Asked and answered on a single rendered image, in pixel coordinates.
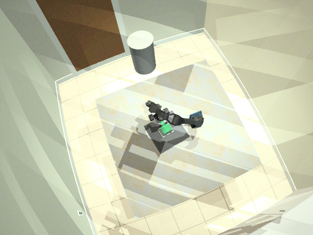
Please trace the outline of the grey flat mat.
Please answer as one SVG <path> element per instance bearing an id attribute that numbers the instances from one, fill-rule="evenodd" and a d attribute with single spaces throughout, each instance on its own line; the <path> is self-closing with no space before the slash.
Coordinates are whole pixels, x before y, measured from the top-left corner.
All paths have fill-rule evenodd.
<path id="1" fill-rule="evenodd" d="M 168 135 L 164 136 L 160 130 L 161 127 L 160 128 L 158 127 L 159 123 L 160 121 L 156 119 L 146 124 L 144 128 L 147 131 L 153 143 L 155 144 L 155 146 L 157 147 L 160 154 L 162 154 L 168 149 L 174 147 L 176 144 L 190 137 L 189 134 L 184 129 L 183 125 L 174 126 L 174 125 L 171 125 L 168 121 L 167 121 L 167 124 L 170 124 L 173 131 L 169 133 Z"/>

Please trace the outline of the green glass bottle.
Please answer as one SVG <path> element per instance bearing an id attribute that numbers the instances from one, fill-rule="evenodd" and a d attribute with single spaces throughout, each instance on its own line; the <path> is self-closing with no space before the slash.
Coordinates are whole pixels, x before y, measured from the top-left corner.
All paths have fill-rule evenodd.
<path id="1" fill-rule="evenodd" d="M 163 121 L 160 121 L 162 127 L 161 127 L 161 132 L 163 133 L 163 135 L 168 135 L 169 133 L 171 133 L 173 131 L 172 127 L 170 126 L 170 124 L 165 124 Z"/>

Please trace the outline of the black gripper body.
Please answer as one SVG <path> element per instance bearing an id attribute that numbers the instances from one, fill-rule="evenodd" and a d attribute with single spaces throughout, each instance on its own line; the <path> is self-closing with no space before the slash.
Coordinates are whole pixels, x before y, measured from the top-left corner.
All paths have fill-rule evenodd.
<path id="1" fill-rule="evenodd" d="M 168 113 L 168 114 L 170 113 L 168 108 L 164 108 L 162 111 L 164 111 L 165 113 Z M 149 117 L 150 121 L 153 121 L 157 118 L 157 114 L 155 114 L 155 115 L 150 114 L 150 115 L 148 115 L 148 117 Z"/>

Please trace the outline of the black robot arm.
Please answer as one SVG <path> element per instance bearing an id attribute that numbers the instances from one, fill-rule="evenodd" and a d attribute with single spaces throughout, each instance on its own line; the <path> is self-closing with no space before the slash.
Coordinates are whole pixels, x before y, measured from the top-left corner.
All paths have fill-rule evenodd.
<path id="1" fill-rule="evenodd" d="M 202 126 L 202 123 L 204 121 L 203 117 L 200 117 L 199 115 L 196 115 L 193 117 L 193 119 L 190 118 L 182 118 L 180 115 L 177 114 L 168 114 L 161 110 L 161 107 L 159 104 L 155 104 L 154 102 L 148 100 L 146 102 L 146 106 L 149 107 L 149 111 L 151 113 L 156 113 L 159 121 L 166 120 L 171 125 L 174 126 L 180 126 L 182 124 L 192 124 L 195 125 L 197 128 L 200 128 Z M 168 117 L 174 115 L 172 122 L 168 120 Z"/>

